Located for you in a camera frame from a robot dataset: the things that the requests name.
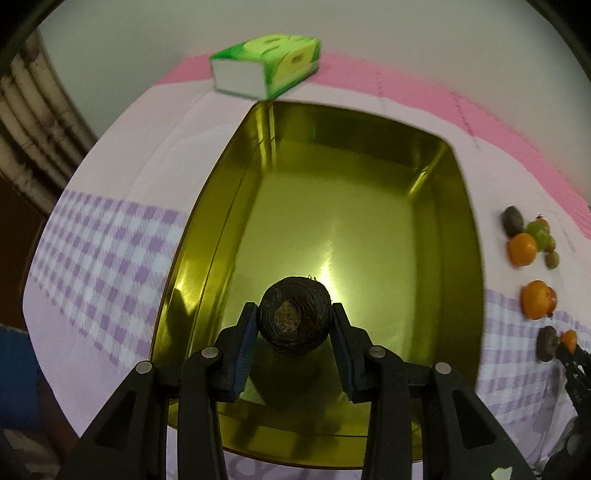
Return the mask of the orange mandarin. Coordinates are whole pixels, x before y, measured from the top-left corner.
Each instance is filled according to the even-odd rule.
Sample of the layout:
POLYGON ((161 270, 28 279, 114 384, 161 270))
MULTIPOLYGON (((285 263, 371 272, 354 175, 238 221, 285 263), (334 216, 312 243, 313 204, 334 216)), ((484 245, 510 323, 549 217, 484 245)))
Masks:
POLYGON ((547 316, 549 287, 541 280, 534 280, 521 289, 520 304, 527 319, 540 320, 547 316))
POLYGON ((510 263, 518 268, 531 265, 538 253, 536 240, 525 232, 508 240, 506 250, 510 263))
POLYGON ((576 331, 573 329, 569 329, 563 332, 560 336, 560 342, 572 355, 574 355, 578 343, 578 336, 576 331))

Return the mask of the dark mangosteen with stem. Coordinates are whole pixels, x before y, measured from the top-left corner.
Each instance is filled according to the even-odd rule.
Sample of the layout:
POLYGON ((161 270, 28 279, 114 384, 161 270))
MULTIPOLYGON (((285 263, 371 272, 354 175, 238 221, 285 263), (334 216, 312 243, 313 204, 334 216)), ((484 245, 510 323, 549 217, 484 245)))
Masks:
POLYGON ((550 362, 556 356, 556 350, 560 340, 557 331, 552 326, 546 326, 539 330, 536 340, 536 356, 541 362, 550 362))

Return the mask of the red tomato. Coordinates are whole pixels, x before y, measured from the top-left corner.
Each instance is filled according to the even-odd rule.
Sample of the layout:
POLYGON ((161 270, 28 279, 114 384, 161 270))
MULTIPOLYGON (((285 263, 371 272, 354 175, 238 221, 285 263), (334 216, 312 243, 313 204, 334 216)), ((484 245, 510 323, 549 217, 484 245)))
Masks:
POLYGON ((556 291, 552 287, 548 288, 548 298, 549 298, 549 305, 548 305, 547 316, 549 318, 552 318, 554 315, 554 312, 557 308, 557 304, 558 304, 556 291))
POLYGON ((543 215, 538 215, 538 216, 536 217, 536 221, 537 221, 538 223, 540 223, 540 224, 541 224, 541 225, 542 225, 542 226, 545 228, 545 230, 546 230, 547 232, 549 232, 549 231, 550 231, 550 225, 549 225, 549 222, 546 220, 546 218, 545 218, 543 215))

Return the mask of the brown longan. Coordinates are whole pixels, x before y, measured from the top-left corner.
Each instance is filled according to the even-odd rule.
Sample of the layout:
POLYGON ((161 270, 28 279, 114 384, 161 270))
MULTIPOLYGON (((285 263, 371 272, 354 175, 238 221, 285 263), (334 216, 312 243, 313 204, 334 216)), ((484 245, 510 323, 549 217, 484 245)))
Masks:
POLYGON ((559 266, 560 255, 556 250, 545 253, 545 264, 549 270, 554 270, 559 266))
POLYGON ((556 249, 556 241, 552 236, 548 237, 548 242, 546 248, 544 249, 545 252, 553 252, 556 249))

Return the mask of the green tomato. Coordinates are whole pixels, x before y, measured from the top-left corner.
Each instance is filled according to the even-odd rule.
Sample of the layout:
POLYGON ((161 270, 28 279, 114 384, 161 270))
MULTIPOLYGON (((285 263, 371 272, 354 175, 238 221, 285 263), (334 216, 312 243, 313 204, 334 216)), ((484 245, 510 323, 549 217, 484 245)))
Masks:
POLYGON ((529 222, 525 232, 534 238, 538 251, 544 251, 548 248, 550 234, 543 222, 539 220, 529 222))

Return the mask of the small dark passion fruit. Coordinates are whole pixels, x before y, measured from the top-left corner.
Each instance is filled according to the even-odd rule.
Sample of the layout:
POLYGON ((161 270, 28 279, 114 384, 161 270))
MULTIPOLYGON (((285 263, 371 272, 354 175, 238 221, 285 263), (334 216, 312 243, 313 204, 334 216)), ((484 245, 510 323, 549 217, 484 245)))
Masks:
POLYGON ((507 207, 501 214, 501 224, 506 236, 509 239, 524 232, 524 219, 516 206, 507 207))

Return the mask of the large dark mangosteen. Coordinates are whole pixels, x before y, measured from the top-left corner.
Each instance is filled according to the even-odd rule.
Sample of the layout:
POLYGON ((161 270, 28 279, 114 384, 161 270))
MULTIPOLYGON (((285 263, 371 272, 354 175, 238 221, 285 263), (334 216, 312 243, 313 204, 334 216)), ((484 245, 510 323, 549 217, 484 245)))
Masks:
POLYGON ((322 283, 308 277, 287 277, 263 294, 257 326, 274 352, 297 358, 325 341, 331 317, 331 295, 322 283))

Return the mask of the blue foam floor mat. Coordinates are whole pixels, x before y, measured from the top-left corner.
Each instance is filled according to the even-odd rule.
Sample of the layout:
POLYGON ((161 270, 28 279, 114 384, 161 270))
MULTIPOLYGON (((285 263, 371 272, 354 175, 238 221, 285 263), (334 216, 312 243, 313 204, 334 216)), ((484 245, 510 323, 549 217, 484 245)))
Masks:
POLYGON ((40 428, 40 368, 27 333, 1 326, 1 427, 40 428))

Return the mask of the pink purple checked tablecloth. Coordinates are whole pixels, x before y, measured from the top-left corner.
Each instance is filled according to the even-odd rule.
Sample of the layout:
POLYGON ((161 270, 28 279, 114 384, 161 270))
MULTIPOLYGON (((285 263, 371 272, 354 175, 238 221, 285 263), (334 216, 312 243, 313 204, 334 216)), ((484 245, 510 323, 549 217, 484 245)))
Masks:
MULTIPOLYGON (((382 114, 448 140, 481 232, 486 283, 478 392, 528 460, 544 464, 574 422, 557 365, 526 353, 536 330, 518 316, 498 213, 516 204, 550 222, 559 269, 537 267, 559 294, 560 329, 590 341, 590 211, 527 140, 462 96, 375 63, 327 54, 290 100, 382 114)), ((26 282, 23 310, 38 362, 82 432, 147 357, 189 211, 250 102, 212 89, 204 56, 183 61, 99 139, 53 209, 26 282)))

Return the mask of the gold toffee tin tray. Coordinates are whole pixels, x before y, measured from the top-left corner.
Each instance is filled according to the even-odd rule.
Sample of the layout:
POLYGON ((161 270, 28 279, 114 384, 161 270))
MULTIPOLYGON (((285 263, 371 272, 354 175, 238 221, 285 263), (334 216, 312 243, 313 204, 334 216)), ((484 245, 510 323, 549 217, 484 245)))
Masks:
POLYGON ((247 302, 307 277, 404 360, 477 379, 482 256, 451 146, 382 116, 254 104, 197 198, 162 296, 151 358, 177 365, 247 302))

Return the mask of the beige patterned curtain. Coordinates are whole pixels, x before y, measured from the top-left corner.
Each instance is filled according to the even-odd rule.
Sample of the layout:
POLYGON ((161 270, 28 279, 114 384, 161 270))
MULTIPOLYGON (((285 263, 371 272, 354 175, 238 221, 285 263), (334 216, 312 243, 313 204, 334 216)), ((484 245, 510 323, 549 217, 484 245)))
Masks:
POLYGON ((1 178, 48 214, 96 141, 32 32, 1 76, 1 178))

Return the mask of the green tissue pack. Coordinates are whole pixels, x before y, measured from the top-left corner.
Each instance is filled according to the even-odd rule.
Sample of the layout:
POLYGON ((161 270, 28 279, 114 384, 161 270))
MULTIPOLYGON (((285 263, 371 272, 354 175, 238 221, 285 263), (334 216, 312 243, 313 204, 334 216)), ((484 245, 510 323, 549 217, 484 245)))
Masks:
POLYGON ((314 75, 321 51, 318 38, 270 34, 220 50, 208 61, 218 92, 267 100, 314 75))

